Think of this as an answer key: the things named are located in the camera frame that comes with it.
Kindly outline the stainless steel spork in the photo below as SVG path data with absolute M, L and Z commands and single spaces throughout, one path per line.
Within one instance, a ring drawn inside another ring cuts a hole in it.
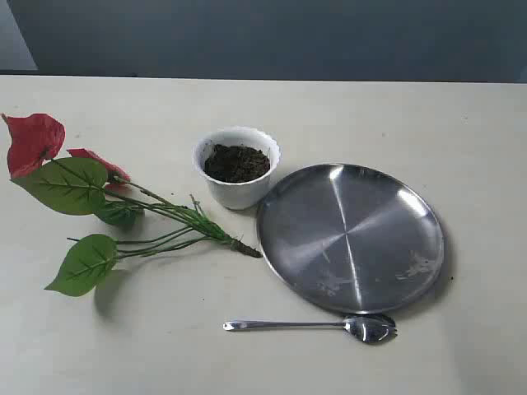
M 269 321 L 226 321 L 222 328 L 228 332 L 264 330 L 277 328 L 337 328 L 366 344 L 382 343 L 397 336 L 397 328 L 386 320 L 371 316 L 352 316 L 337 322 L 269 322 Z

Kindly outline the artificial red flower plant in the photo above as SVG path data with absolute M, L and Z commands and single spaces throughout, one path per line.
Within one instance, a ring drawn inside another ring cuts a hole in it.
M 11 138 L 7 151 L 10 180 L 51 210 L 68 216 L 93 215 L 120 228 L 134 225 L 146 211 L 180 224 L 178 229 L 153 239 L 116 240 L 104 234 L 75 239 L 47 290 L 83 296 L 124 259 L 172 253 L 201 242 L 261 258 L 259 251 L 212 221 L 197 200 L 189 207 L 175 205 L 134 183 L 121 168 L 90 150 L 71 149 L 68 157 L 59 158 L 65 127 L 50 115 L 2 114 L 1 119 Z

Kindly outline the white ribbed plastic pot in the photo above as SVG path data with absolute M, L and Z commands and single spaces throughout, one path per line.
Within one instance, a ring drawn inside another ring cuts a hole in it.
M 257 179 L 244 183 L 227 183 L 214 179 L 205 172 L 206 159 L 216 144 L 248 146 L 262 151 L 269 159 L 270 169 Z M 267 133 L 257 128 L 230 126 L 220 128 L 203 137 L 194 147 L 192 161 L 198 173 L 206 180 L 213 198 L 231 210 L 244 210 L 258 203 L 270 190 L 272 174 L 281 159 L 281 149 Z

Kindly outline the dark soil in pot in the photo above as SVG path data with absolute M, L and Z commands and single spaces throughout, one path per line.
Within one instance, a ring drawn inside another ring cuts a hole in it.
M 261 150 L 215 144 L 205 160 L 204 172 L 225 183 L 241 184 L 265 175 L 270 167 L 269 158 Z

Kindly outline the round stainless steel plate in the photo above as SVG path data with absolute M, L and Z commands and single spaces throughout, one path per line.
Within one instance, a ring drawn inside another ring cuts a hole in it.
M 256 228 L 273 272 L 312 304 L 377 314 L 425 295 L 445 261 L 435 212 L 396 178 L 360 165 L 295 171 L 261 201 Z

